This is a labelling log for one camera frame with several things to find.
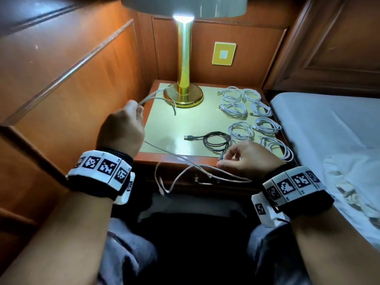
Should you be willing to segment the person's left hand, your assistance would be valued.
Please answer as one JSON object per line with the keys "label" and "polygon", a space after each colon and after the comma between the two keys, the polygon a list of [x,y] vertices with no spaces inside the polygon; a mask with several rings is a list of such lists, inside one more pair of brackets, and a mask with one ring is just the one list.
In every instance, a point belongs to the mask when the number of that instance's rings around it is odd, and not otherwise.
{"label": "person's left hand", "polygon": [[112,149],[135,158],[145,138],[143,106],[137,110],[126,110],[126,105],[110,114],[102,124],[96,149]]}

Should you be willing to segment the right wrist marker band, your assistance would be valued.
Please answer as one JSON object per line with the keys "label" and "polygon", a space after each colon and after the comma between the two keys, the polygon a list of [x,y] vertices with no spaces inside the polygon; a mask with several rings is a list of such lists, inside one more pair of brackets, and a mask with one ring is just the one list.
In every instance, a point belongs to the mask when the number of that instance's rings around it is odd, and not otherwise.
{"label": "right wrist marker band", "polygon": [[329,210],[334,198],[306,166],[283,165],[270,172],[260,193],[251,201],[262,225],[276,228],[298,216],[314,216]]}

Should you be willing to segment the wrist marker band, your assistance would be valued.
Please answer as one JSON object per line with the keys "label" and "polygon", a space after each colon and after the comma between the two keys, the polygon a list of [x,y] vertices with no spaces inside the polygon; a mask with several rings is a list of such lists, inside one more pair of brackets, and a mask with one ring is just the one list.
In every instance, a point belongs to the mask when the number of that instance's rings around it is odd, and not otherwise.
{"label": "wrist marker band", "polygon": [[251,201],[262,225],[276,228],[298,216],[314,216],[329,210],[334,198],[306,166],[283,165],[270,172],[260,193]]}
{"label": "wrist marker band", "polygon": [[133,158],[110,148],[84,152],[66,179],[72,191],[107,198],[125,205],[130,198],[135,173]]}

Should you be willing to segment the crumpled white blanket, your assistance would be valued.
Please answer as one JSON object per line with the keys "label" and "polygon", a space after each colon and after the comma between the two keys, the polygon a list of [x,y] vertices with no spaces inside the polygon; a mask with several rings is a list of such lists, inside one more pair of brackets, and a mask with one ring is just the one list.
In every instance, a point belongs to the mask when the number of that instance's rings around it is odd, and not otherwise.
{"label": "crumpled white blanket", "polygon": [[353,226],[380,230],[380,149],[330,155],[323,176],[335,206]]}

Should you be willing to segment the wooden nightstand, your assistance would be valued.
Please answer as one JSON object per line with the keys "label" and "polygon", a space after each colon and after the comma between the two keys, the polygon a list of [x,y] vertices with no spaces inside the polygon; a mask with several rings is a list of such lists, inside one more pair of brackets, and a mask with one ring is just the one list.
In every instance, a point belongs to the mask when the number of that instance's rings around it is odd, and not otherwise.
{"label": "wooden nightstand", "polygon": [[228,132],[228,127],[237,121],[218,108],[221,95],[217,93],[227,88],[226,85],[197,85],[204,93],[202,103],[192,108],[177,108],[175,115],[166,101],[152,99],[144,104],[145,141],[149,144],[144,143],[135,162],[147,174],[149,182],[155,182],[154,170],[159,164],[157,178],[162,178],[167,190],[184,169],[193,164],[204,164],[206,166],[202,168],[217,178],[208,177],[197,167],[192,167],[178,178],[175,183],[177,189],[188,187],[192,190],[192,187],[200,187],[194,182],[197,174],[215,181],[217,194],[221,194],[221,190],[232,190],[233,193],[248,191],[252,195],[254,190],[260,190],[260,185],[241,183],[243,179],[216,170],[220,153],[209,151],[202,140],[184,140],[185,135],[200,136],[211,131]]}

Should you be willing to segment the person's right forearm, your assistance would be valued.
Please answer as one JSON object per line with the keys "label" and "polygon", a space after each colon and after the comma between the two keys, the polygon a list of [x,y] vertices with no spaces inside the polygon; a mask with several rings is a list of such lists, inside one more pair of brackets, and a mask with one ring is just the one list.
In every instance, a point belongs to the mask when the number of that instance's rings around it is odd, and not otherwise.
{"label": "person's right forearm", "polygon": [[380,252],[334,206],[291,226],[313,285],[380,285]]}

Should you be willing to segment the person's left forearm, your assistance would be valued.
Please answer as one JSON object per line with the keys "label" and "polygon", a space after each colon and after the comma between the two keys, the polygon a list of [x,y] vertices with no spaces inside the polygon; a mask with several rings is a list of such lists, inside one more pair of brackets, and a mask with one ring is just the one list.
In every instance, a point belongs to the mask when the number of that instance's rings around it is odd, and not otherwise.
{"label": "person's left forearm", "polygon": [[0,285],[96,285],[113,200],[69,192]]}

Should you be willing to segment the white bed mattress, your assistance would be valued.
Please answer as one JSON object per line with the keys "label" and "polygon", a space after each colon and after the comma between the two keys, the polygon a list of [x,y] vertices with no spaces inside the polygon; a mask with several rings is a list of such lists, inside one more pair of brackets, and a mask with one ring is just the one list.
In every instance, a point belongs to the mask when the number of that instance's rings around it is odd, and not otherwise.
{"label": "white bed mattress", "polygon": [[[380,99],[285,92],[270,104],[297,162],[325,187],[326,157],[380,149]],[[380,252],[380,230],[353,227]]]}

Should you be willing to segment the wooden headboard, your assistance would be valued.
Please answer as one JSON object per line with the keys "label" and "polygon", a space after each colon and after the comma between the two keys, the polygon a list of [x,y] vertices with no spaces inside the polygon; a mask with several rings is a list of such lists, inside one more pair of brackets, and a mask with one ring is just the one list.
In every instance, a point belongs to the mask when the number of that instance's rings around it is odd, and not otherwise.
{"label": "wooden headboard", "polygon": [[380,0],[306,0],[264,89],[380,99]]}

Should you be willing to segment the brass table lamp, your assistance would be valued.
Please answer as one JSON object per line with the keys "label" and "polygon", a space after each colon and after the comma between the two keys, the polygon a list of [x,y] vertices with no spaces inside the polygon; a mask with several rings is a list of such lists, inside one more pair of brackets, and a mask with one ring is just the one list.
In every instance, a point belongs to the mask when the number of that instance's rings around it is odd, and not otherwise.
{"label": "brass table lamp", "polygon": [[121,0],[124,7],[140,13],[172,17],[178,33],[178,81],[151,93],[139,104],[152,99],[165,100],[177,107],[199,105],[204,94],[190,82],[192,28],[195,19],[231,18],[246,13],[248,0]]}

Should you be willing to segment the left wrist marker band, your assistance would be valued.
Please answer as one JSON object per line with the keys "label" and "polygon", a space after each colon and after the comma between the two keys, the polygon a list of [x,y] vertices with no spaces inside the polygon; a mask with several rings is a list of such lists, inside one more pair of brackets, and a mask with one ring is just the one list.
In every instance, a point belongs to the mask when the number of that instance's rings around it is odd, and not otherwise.
{"label": "left wrist marker band", "polygon": [[72,191],[107,198],[125,205],[130,198],[135,173],[133,158],[110,148],[84,152],[66,179]]}

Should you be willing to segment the person's grey trousers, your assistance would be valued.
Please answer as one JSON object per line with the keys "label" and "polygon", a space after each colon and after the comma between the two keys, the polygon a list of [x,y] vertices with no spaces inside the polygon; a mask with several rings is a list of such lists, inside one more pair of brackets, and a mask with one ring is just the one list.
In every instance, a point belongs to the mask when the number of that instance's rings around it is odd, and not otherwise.
{"label": "person's grey trousers", "polygon": [[112,218],[101,285],[312,285],[290,225],[156,214],[133,229]]}

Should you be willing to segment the yellow wall switch plate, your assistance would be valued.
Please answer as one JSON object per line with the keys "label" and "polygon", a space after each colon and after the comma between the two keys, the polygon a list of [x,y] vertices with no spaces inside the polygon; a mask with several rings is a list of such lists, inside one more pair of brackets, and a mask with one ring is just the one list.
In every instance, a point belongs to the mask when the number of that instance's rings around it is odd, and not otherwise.
{"label": "yellow wall switch plate", "polygon": [[236,43],[215,42],[212,64],[218,66],[232,66]]}

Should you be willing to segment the person's right hand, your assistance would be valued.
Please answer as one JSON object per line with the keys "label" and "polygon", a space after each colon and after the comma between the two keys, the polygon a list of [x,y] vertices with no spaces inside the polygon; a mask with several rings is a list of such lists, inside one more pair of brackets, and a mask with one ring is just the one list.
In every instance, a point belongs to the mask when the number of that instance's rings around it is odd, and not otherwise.
{"label": "person's right hand", "polygon": [[232,145],[224,154],[223,160],[239,160],[240,173],[231,173],[250,180],[262,179],[268,173],[285,165],[264,146],[253,141],[243,141]]}

